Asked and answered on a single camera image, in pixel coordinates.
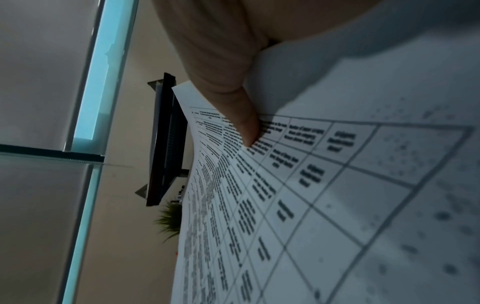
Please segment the beige wall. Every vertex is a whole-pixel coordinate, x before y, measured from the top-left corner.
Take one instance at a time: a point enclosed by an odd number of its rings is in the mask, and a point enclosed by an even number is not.
[[[166,243],[153,224],[158,207],[145,207],[135,191],[149,177],[155,92],[148,81],[168,72],[187,80],[157,21],[151,0],[140,0],[120,86],[106,163],[83,259],[76,304],[169,303],[178,239]],[[187,134],[183,167],[193,158]],[[174,198],[186,179],[166,195]]]

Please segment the human skin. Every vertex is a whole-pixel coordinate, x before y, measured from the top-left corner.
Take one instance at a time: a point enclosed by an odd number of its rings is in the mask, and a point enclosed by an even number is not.
[[[195,87],[251,146],[260,123],[244,87],[252,62],[270,41],[317,35],[380,0],[152,0]]]

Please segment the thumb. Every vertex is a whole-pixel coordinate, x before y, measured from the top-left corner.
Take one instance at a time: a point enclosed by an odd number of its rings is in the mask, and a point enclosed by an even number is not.
[[[255,143],[260,133],[260,123],[244,87],[229,93],[215,93],[208,90],[200,90],[200,92],[230,120],[240,133],[244,146],[250,147]]]

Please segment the white paper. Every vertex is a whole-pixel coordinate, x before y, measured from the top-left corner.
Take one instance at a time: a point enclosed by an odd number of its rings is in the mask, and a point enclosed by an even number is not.
[[[479,28],[340,61],[278,107],[281,48],[249,79],[251,148],[174,89],[194,162],[172,304],[479,303]]]

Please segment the grass-like leaf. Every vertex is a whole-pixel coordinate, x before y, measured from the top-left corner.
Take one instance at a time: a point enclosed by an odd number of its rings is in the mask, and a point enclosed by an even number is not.
[[[182,224],[182,205],[169,201],[165,208],[160,211],[160,218],[155,223],[162,227],[161,232],[170,233],[170,236],[163,241],[164,243],[170,238],[179,235]]]

